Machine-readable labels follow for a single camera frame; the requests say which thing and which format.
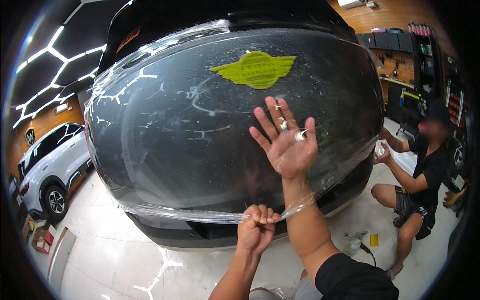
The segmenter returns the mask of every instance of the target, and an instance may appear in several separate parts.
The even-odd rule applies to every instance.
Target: car
[[[249,205],[284,211],[281,178],[249,134],[267,96],[301,127],[315,118],[309,179],[325,215],[372,172],[383,93],[353,29],[326,1],[246,3],[133,1],[110,24],[87,143],[119,207],[159,245],[232,246]],[[276,237],[286,231],[282,220]]]
[[[38,139],[18,163],[20,196],[30,216],[60,222],[67,193],[91,165],[84,125],[64,123]]]

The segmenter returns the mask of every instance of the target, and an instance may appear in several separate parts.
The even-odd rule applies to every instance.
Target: black cap
[[[440,100],[436,100],[429,105],[425,119],[440,122],[446,128],[452,129],[453,123],[450,120],[450,111]]]

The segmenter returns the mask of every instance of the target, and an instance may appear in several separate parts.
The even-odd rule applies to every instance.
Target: ceiling
[[[110,21],[129,3],[62,0],[48,7],[24,41],[12,91],[12,127],[93,83]]]

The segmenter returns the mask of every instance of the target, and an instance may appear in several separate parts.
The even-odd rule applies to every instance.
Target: shorts
[[[421,216],[422,224],[420,230],[415,236],[417,240],[421,240],[428,235],[435,225],[436,205],[422,205],[411,200],[410,194],[402,187],[395,186],[396,207],[395,212],[400,216],[409,218],[412,214],[417,213]]]
[[[306,276],[300,280],[294,300],[320,300],[322,297],[310,277]],[[250,293],[249,300],[278,300],[278,297],[263,290],[256,290]]]

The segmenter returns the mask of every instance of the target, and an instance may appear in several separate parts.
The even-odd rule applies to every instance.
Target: power cord
[[[375,260],[375,256],[370,251],[370,249],[368,249],[368,247],[365,246],[364,243],[360,243],[360,248],[362,248],[365,252],[367,252],[368,254],[370,254],[373,257],[373,264],[374,264],[374,266],[377,266],[377,261]]]

